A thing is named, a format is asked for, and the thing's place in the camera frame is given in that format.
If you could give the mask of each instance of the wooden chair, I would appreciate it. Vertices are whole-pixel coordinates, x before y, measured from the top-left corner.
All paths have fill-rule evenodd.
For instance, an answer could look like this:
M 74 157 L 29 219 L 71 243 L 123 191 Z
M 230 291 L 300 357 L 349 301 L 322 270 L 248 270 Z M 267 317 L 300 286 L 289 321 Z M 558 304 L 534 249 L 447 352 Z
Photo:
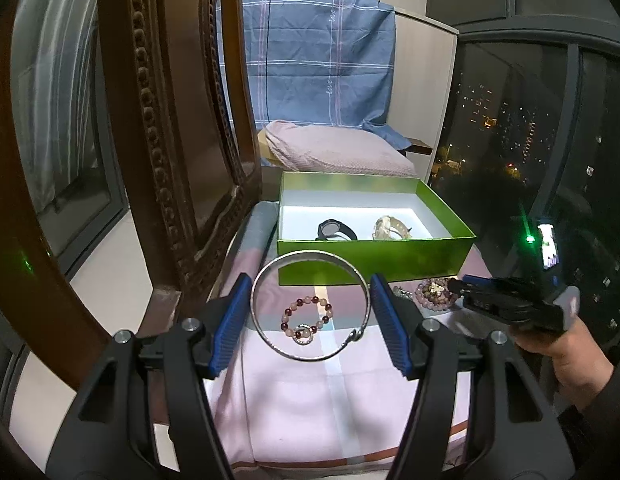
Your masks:
M 10 105 L 18 0 L 0 9 L 0 309 L 34 353 L 77 388 L 109 341 L 59 272 L 30 201 Z M 241 0 L 98 0 L 117 156 L 153 291 L 139 333 L 165 331 L 208 297 L 261 190 Z

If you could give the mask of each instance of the black watch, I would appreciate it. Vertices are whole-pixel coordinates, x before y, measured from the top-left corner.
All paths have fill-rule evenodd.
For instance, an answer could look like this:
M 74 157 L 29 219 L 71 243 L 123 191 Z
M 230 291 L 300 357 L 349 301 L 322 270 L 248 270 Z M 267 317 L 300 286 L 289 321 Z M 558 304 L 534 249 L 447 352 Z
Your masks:
M 336 233 L 346 235 L 350 240 L 357 240 L 357 235 L 352 229 L 346 226 L 343 222 L 339 222 L 334 218 L 321 222 L 319 224 L 319 230 L 317 232 L 317 240 L 328 240 L 329 237 L 334 236 Z

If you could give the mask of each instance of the red and pink beaded bracelet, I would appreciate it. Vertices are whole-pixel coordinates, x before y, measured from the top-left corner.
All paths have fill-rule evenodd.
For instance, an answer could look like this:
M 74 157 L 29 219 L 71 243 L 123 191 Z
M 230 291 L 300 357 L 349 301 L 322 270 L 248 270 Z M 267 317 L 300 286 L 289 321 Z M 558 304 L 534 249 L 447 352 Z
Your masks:
M 287 322 L 290 321 L 290 316 L 292 316 L 293 312 L 297 308 L 309 303 L 318 303 L 322 307 L 324 307 L 325 316 L 318 320 L 316 324 L 309 326 L 302 323 L 294 330 L 292 330 L 287 325 Z M 322 329 L 325 324 L 329 323 L 331 317 L 332 306 L 330 303 L 328 303 L 328 300 L 324 300 L 323 298 L 319 298 L 317 296 L 314 296 L 312 298 L 310 296 L 306 296 L 305 298 L 299 298 L 298 300 L 293 301 L 290 306 L 285 309 L 285 311 L 283 312 L 283 316 L 281 317 L 281 330 L 285 332 L 286 336 L 291 337 L 295 343 L 304 346 L 312 342 L 312 339 L 314 339 L 314 334 L 317 333 L 317 330 Z

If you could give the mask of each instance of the blue bed sheet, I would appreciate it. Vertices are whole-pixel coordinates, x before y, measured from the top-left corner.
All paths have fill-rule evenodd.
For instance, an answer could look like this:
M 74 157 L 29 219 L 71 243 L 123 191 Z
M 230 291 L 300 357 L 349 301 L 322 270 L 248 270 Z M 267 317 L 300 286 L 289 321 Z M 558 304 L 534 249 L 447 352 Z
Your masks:
M 217 21 L 225 79 L 219 5 Z M 379 0 L 243 0 L 243 25 L 257 127 L 288 120 L 361 128 L 397 150 L 410 145 L 386 124 L 394 7 Z

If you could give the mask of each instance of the blue gripper pad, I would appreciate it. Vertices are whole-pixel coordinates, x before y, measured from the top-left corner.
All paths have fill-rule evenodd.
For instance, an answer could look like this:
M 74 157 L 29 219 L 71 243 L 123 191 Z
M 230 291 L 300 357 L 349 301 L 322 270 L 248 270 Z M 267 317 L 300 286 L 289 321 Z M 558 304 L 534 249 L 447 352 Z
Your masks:
M 397 312 L 394 310 L 393 301 L 395 298 L 396 296 L 392 294 L 385 278 L 380 274 L 374 274 L 370 280 L 370 300 L 376 320 L 381 328 L 381 334 L 383 334 L 392 364 L 404 377 L 409 378 L 413 375 L 410 340 Z
M 224 298 L 227 301 L 227 309 L 212 337 L 212 357 L 208 366 L 212 377 L 219 377 L 230 364 L 234 347 L 250 310 L 251 288 L 250 276 L 242 272 L 234 282 L 230 293 Z

